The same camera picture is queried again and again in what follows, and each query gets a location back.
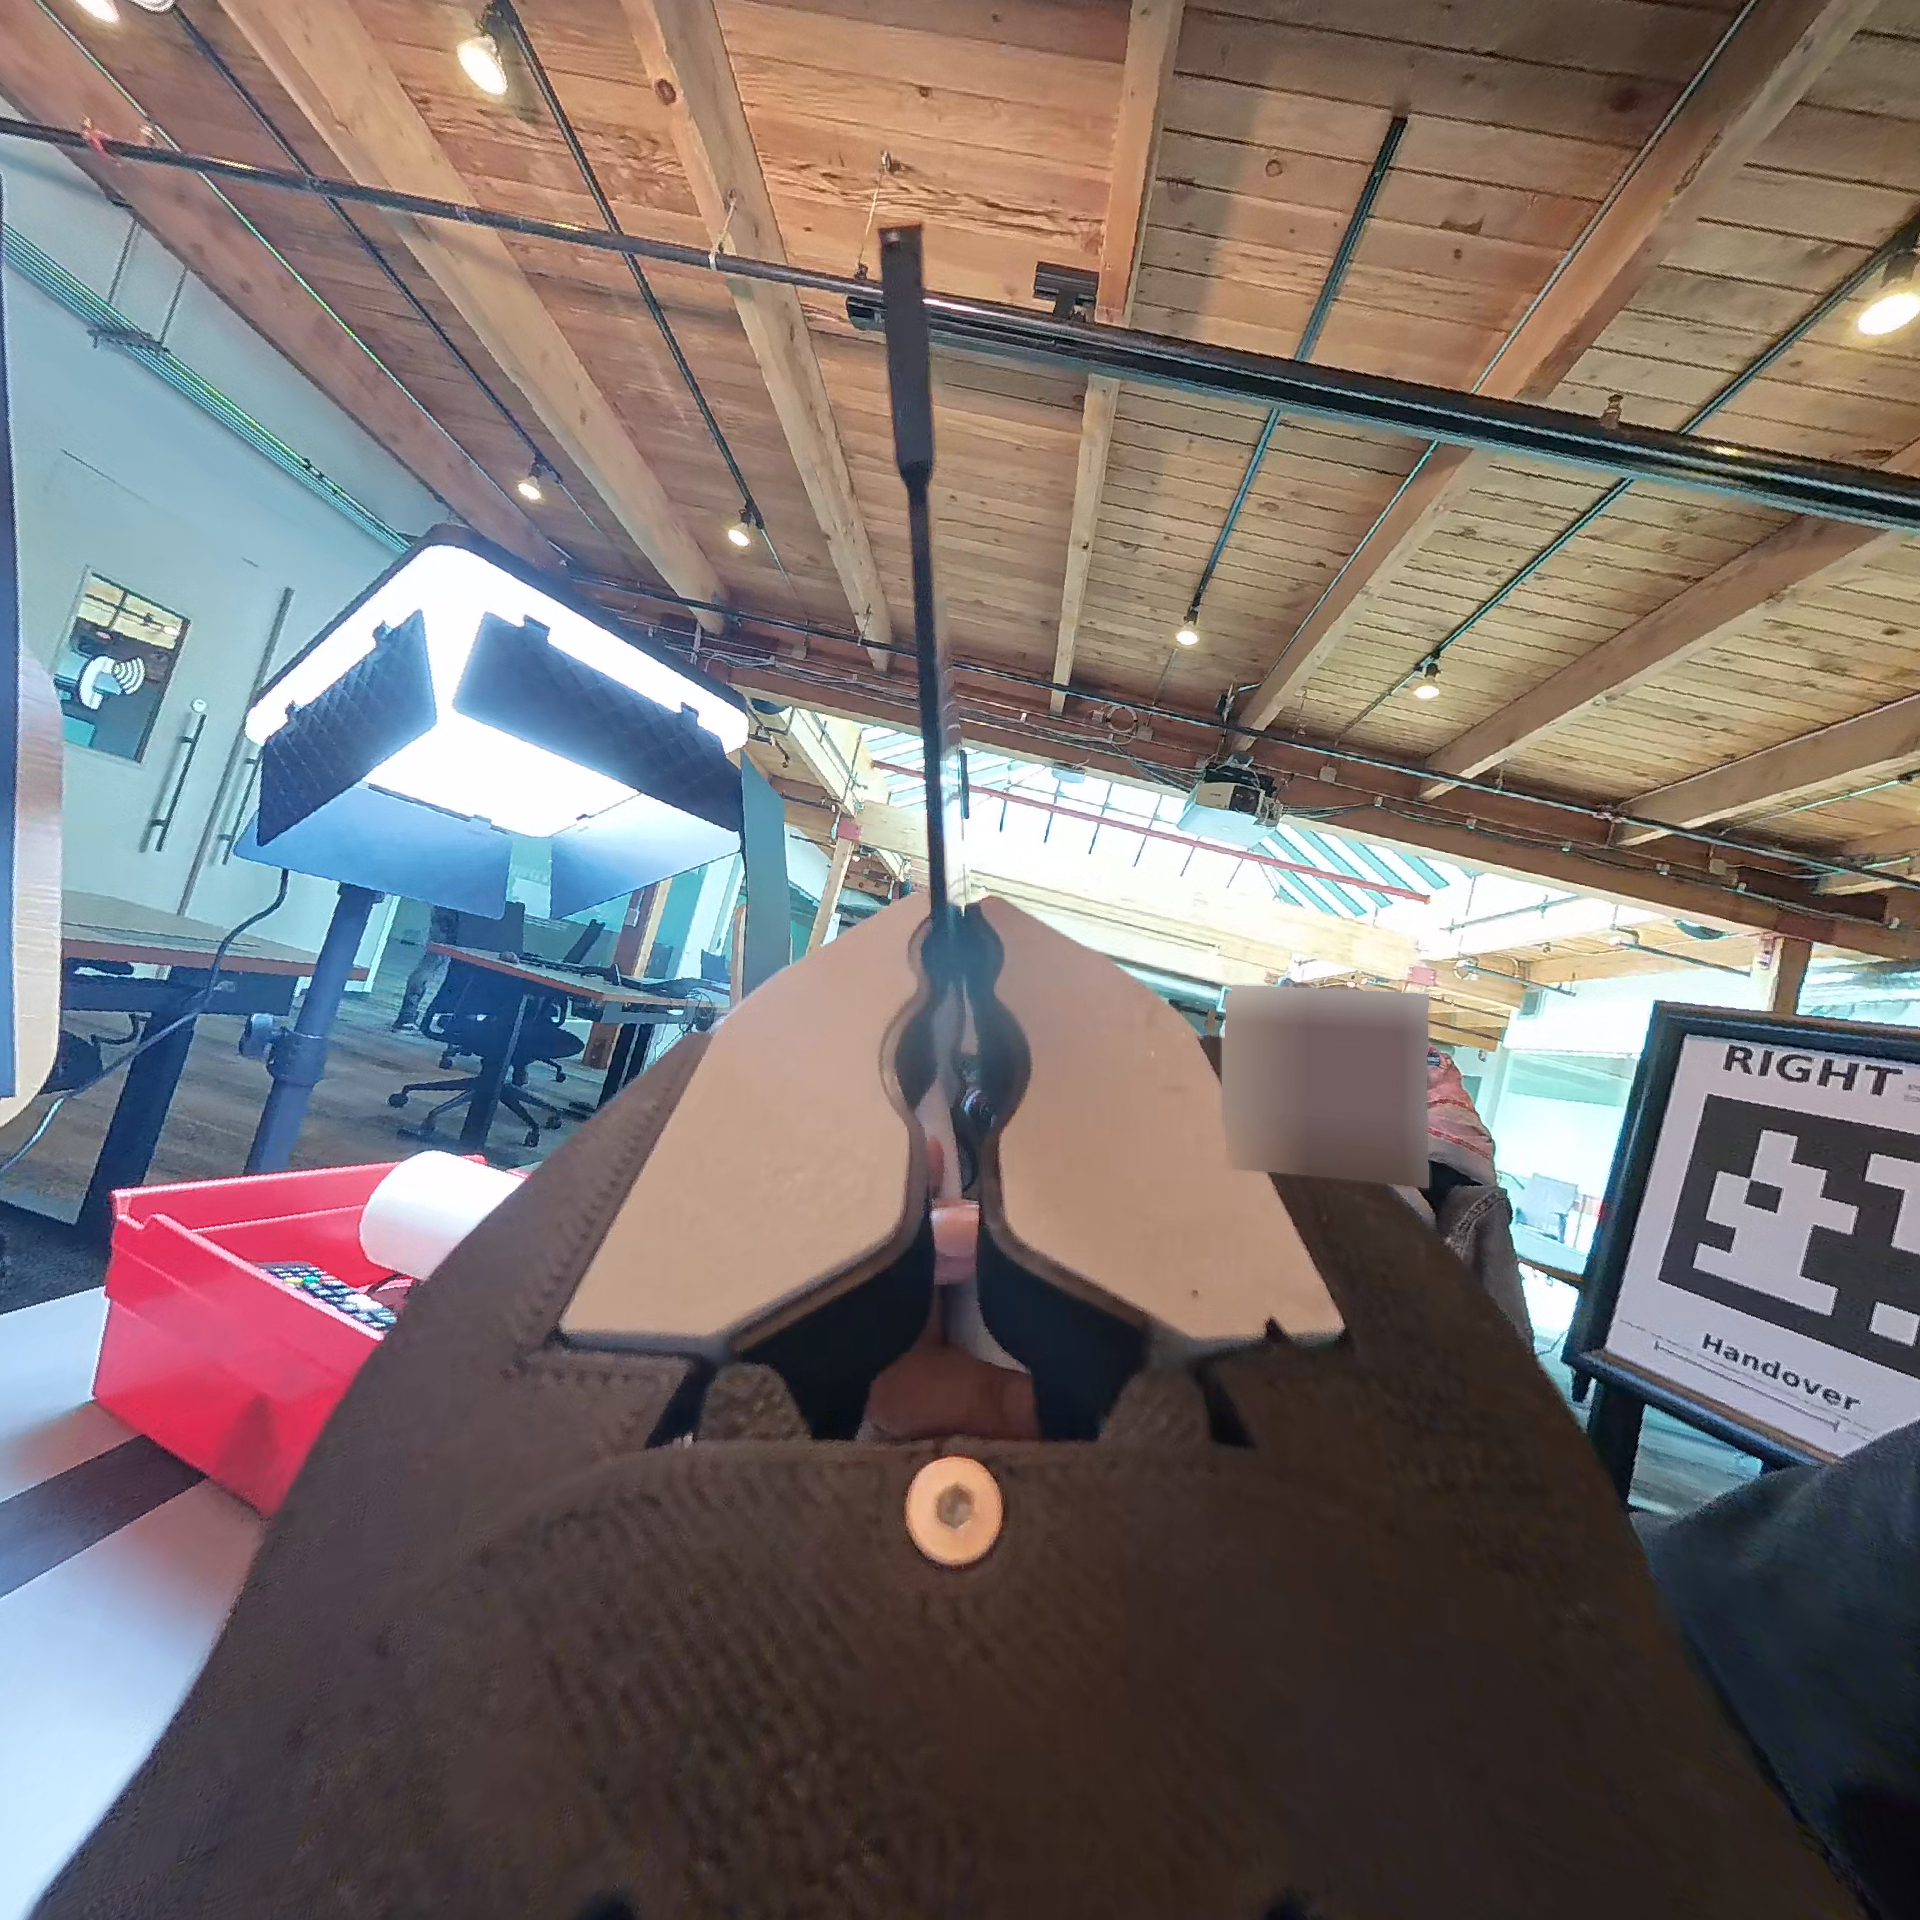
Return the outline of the black office chair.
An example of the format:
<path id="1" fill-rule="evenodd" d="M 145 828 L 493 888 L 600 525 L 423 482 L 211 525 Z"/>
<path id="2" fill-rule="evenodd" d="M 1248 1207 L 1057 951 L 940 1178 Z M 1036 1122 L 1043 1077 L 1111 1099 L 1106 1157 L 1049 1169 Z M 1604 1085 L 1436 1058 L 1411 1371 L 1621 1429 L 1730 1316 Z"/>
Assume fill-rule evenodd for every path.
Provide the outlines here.
<path id="1" fill-rule="evenodd" d="M 431 908 L 421 957 L 403 982 L 390 1030 L 434 1042 L 444 1067 L 473 1060 L 483 1069 L 501 1052 L 495 1108 L 516 1116 L 522 1145 L 534 1149 L 567 1114 L 530 1089 L 530 1075 L 547 1067 L 565 1081 L 565 1065 L 584 1060 L 586 1038 L 571 1025 L 567 995 L 530 992 L 518 978 L 454 958 L 450 949 L 464 945 L 464 931 L 458 910 Z"/>

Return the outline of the thin black rod tool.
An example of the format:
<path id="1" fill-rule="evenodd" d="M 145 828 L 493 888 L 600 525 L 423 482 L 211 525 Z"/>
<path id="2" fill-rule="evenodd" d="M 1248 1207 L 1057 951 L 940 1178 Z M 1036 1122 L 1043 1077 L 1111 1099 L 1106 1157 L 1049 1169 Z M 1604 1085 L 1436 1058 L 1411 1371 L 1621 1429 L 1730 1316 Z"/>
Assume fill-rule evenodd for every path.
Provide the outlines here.
<path id="1" fill-rule="evenodd" d="M 923 227 L 884 227 L 880 237 L 884 334 L 899 476 L 907 492 L 917 684 L 929 832 L 929 945 L 956 968 L 967 865 L 964 818 L 966 748 L 956 729 L 952 661 L 934 567 L 936 429 L 932 338 L 927 311 Z"/>

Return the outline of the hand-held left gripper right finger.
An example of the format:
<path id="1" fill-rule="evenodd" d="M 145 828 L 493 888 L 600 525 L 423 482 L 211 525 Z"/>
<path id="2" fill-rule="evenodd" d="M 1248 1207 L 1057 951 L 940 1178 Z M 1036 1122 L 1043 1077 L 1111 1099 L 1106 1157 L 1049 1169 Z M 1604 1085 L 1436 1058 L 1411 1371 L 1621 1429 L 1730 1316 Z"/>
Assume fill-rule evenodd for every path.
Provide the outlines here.
<path id="1" fill-rule="evenodd" d="M 1148 986 L 989 896 L 975 1034 L 981 1211 L 1018 1266 L 1181 1357 L 1345 1336 L 1283 1194 L 1232 1163 L 1199 1034 Z"/>

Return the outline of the ceiling projector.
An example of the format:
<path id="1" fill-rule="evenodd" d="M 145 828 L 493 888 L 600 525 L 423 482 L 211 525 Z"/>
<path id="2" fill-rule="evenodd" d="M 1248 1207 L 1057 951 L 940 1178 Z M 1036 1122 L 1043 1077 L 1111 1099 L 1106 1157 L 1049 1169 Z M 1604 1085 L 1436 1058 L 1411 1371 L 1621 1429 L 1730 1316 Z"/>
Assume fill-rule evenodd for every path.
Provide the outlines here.
<path id="1" fill-rule="evenodd" d="M 1248 762 L 1213 762 L 1199 774 L 1179 811 L 1178 832 L 1248 851 L 1283 820 L 1279 785 L 1261 768 Z"/>

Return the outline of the red storage bin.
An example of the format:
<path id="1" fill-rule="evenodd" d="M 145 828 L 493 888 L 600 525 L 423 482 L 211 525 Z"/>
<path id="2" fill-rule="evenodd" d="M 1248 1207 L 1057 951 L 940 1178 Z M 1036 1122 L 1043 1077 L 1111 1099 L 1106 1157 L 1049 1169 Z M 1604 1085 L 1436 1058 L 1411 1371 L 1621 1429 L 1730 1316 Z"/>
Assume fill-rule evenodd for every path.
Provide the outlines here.
<path id="1" fill-rule="evenodd" d="M 397 1163 L 119 1190 L 96 1400 L 259 1515 L 279 1511 L 392 1330 L 345 1322 L 259 1266 L 314 1262 L 376 1289 L 399 1318 L 423 1281 L 380 1270 L 359 1239 Z"/>

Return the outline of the framed marker sign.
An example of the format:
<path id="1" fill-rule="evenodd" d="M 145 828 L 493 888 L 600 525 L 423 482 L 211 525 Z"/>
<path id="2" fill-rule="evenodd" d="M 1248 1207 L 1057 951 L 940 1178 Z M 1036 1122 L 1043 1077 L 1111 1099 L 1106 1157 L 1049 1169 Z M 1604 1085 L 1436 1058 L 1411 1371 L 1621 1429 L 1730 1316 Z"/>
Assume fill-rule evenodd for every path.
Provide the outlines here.
<path id="1" fill-rule="evenodd" d="M 1621 1497 L 1652 1408 L 1767 1468 L 1909 1427 L 1917 1029 L 1660 1001 L 1563 1359 Z"/>

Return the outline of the studio light panel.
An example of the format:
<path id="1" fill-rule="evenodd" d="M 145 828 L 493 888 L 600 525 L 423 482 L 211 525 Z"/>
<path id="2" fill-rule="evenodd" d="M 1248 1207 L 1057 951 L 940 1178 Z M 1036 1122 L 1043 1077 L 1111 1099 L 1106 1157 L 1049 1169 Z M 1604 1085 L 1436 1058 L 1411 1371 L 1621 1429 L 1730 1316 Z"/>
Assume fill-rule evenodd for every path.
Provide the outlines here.
<path id="1" fill-rule="evenodd" d="M 514 853 L 561 918 L 740 853 L 750 713 L 471 531 L 415 540 L 261 688 L 236 855 L 477 916 Z"/>

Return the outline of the person's right hand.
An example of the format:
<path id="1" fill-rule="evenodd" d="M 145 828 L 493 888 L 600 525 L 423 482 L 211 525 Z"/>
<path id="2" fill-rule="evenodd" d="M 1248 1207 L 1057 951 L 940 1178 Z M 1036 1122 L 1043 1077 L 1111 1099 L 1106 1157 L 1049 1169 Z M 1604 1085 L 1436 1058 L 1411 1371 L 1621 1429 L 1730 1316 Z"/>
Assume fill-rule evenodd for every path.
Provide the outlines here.
<path id="1" fill-rule="evenodd" d="M 985 1357 L 964 1332 L 977 1305 L 979 1209 L 948 1172 L 948 1141 L 929 1134 L 929 1221 L 934 1295 L 919 1340 L 884 1369 L 866 1400 L 860 1439 L 909 1443 L 942 1437 L 1032 1441 L 1041 1433 L 1032 1377 Z"/>

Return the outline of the phone icon wall panel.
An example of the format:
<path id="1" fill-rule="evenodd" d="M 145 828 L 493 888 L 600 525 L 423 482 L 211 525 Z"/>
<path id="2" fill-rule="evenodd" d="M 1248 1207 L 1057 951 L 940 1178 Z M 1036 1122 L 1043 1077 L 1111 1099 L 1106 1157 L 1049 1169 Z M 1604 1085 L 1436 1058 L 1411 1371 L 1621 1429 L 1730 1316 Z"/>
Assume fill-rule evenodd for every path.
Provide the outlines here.
<path id="1" fill-rule="evenodd" d="M 187 614 L 86 569 L 53 661 L 65 741 L 143 762 L 189 628 Z"/>

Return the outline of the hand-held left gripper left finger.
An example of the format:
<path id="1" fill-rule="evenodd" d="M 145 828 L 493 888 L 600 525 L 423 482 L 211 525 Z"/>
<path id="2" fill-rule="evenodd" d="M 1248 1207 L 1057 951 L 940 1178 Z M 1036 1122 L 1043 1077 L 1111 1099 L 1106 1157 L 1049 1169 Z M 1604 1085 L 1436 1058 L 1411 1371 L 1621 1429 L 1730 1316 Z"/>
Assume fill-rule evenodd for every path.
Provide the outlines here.
<path id="1" fill-rule="evenodd" d="M 561 1313 L 573 1346 L 750 1351 L 901 1260 L 940 1085 L 930 920 L 901 898 L 715 1029 Z"/>

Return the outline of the black light stand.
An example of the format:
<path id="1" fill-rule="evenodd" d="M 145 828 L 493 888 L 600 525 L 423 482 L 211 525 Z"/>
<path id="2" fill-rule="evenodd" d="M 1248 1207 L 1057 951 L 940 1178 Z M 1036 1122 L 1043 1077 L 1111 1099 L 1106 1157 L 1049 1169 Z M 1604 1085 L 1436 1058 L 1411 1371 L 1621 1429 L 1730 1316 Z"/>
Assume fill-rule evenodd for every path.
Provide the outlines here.
<path id="1" fill-rule="evenodd" d="M 287 1171 L 310 1099 L 326 1075 L 333 1023 L 349 988 L 372 908 L 382 894 L 343 883 L 324 945 L 290 1027 L 277 1030 L 267 1052 L 271 1089 L 248 1149 L 244 1174 Z"/>

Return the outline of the wooden office desk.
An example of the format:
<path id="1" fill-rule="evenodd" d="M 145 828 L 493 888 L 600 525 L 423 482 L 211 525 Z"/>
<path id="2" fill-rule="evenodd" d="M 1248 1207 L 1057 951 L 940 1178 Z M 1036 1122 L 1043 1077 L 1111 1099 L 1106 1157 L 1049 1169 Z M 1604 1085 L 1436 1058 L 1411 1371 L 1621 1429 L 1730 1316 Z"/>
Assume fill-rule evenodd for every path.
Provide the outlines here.
<path id="1" fill-rule="evenodd" d="M 121 1081 L 78 1211 L 88 1239 L 110 1239 L 113 1194 L 147 1180 L 201 1021 L 289 1013 L 296 984 L 314 976 L 314 953 L 254 935 L 275 912 L 267 906 L 222 931 L 129 900 L 63 896 L 61 1013 L 129 1019 L 113 1054 L 102 1038 L 63 1029 L 45 1087 Z"/>
<path id="2" fill-rule="evenodd" d="M 567 1114 L 563 1122 L 596 1114 L 646 1067 L 656 1027 L 707 1032 L 732 1003 L 724 986 L 691 976 L 631 978 L 615 968 L 573 968 L 518 953 L 501 955 L 473 947 L 452 947 L 450 951 L 460 962 L 522 980 L 530 992 L 567 995 L 573 1003 L 571 1019 L 580 1017 L 594 1027 L 613 1027 L 615 1038 L 596 1099 L 590 1104 L 576 1099 L 553 1099 Z M 401 1126 L 401 1136 L 468 1155 L 483 1155 L 501 1167 L 522 1165 L 520 1157 L 497 1151 L 491 1143 L 501 1071 L 503 1054 L 497 1052 L 493 1065 L 475 1069 L 468 1077 L 403 1085 L 388 1100 L 394 1108 L 403 1108 L 417 1091 L 440 1091 L 444 1100 L 432 1106 L 419 1124 Z"/>

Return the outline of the grey board on stand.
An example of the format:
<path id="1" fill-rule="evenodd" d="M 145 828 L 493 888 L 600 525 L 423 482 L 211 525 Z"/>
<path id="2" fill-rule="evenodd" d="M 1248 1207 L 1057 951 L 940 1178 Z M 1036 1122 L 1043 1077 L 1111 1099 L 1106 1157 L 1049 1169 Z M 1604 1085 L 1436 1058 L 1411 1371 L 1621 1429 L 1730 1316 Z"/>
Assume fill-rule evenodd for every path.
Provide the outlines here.
<path id="1" fill-rule="evenodd" d="M 792 962 L 794 910 L 788 877 L 788 820 L 785 797 L 750 756 L 742 758 L 742 906 L 736 937 L 738 995 L 755 993 Z"/>

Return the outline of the black bar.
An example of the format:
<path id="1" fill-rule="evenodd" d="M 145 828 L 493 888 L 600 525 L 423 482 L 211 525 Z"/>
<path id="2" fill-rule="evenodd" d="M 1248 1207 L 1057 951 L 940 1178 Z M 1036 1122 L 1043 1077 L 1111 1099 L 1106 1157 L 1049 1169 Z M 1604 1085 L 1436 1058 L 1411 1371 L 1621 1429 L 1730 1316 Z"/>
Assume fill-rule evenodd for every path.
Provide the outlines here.
<path id="1" fill-rule="evenodd" d="M 397 1309 L 388 1305 L 376 1289 L 343 1281 L 333 1272 L 304 1260 L 265 1262 L 259 1270 L 283 1289 L 306 1297 L 345 1322 L 353 1322 L 384 1336 L 397 1324 Z"/>

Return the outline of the black ceiling rail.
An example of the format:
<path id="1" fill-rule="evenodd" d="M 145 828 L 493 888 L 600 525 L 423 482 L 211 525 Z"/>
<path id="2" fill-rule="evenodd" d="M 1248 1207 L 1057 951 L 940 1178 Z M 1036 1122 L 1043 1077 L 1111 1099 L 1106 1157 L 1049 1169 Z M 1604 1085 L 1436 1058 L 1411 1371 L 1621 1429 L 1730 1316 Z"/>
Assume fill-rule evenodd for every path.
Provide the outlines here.
<path id="1" fill-rule="evenodd" d="M 888 318 L 886 293 L 876 280 L 822 274 L 734 252 L 705 252 L 648 235 L 549 221 L 347 178 L 308 176 L 283 167 L 156 147 L 16 114 L 5 114 L 3 132 L 10 140 L 119 165 L 166 169 L 205 182 L 238 182 L 331 204 L 364 204 L 460 233 L 493 231 L 553 243 L 573 252 L 627 256 L 728 282 L 822 293 L 853 301 L 857 318 Z M 923 307 L 936 346 L 979 357 L 1109 375 L 1170 392 L 1376 427 L 1428 445 L 1584 468 L 1635 484 L 1711 492 L 1753 509 L 1866 525 L 1905 538 L 1917 536 L 1919 529 L 1917 478 L 1886 466 L 1792 457 L 1693 431 L 1607 425 L 1596 416 L 1555 406 L 1323 367 L 1298 357 L 1211 346 L 1108 322 L 1053 318 L 1032 309 L 938 291 L 927 291 Z"/>

